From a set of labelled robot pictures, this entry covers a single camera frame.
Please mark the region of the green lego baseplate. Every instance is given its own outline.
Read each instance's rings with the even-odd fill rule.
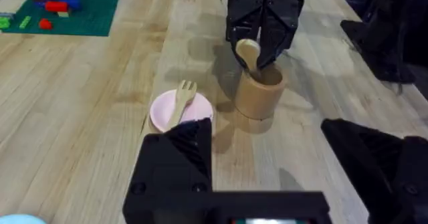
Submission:
[[[82,8],[70,12],[69,17],[59,17],[57,13],[46,11],[27,0],[15,14],[10,27],[2,29],[4,33],[39,33],[57,35],[108,36],[113,22],[118,0],[80,0]],[[25,17],[31,20],[25,28],[19,26]],[[52,29],[40,29],[39,21],[47,19]]]

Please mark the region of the light wood table surface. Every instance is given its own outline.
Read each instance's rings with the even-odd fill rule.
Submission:
[[[119,0],[109,37],[0,34],[0,215],[124,223],[150,103],[187,79],[216,108],[216,190],[323,191],[336,224],[365,223],[321,121],[428,137],[427,101],[374,78],[339,26],[357,19],[344,0],[306,0],[277,61],[289,82],[275,116],[250,121],[231,101],[240,69],[226,14],[227,0]]]

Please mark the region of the wooden cup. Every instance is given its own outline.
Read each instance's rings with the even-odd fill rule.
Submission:
[[[275,64],[261,71],[259,81],[255,81],[247,71],[243,71],[236,91],[235,106],[248,118],[269,118],[274,114],[285,87],[284,74]]]

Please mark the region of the toy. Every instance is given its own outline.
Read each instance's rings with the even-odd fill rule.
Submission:
[[[47,19],[41,19],[39,22],[40,29],[52,29],[52,23]]]
[[[24,20],[21,22],[21,24],[19,25],[20,29],[25,29],[25,27],[27,27],[29,21],[31,20],[30,16],[27,16],[24,18]]]
[[[118,0],[27,0],[15,14],[18,20],[11,21],[10,27],[2,29],[2,32],[108,36],[117,2]],[[20,23],[26,16],[32,17],[36,22],[20,28]],[[53,28],[40,28],[41,19],[48,19]]]
[[[82,3],[80,0],[60,0],[61,2],[65,2],[68,4],[68,7],[72,10],[81,10]]]
[[[7,17],[0,17],[0,29],[7,29],[11,25]]]
[[[68,4],[60,1],[48,1],[45,4],[45,10],[58,13],[60,17],[69,17]]]
[[[0,29],[7,29],[11,25],[13,13],[0,13]]]

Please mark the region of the pink plate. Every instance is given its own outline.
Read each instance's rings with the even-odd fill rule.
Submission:
[[[167,131],[169,118],[173,114],[175,92],[176,90],[166,91],[158,96],[150,107],[150,119],[154,126],[161,132]],[[210,118],[213,121],[213,107],[202,94],[196,93],[192,103],[183,112],[180,123],[189,120],[202,120],[204,118]]]

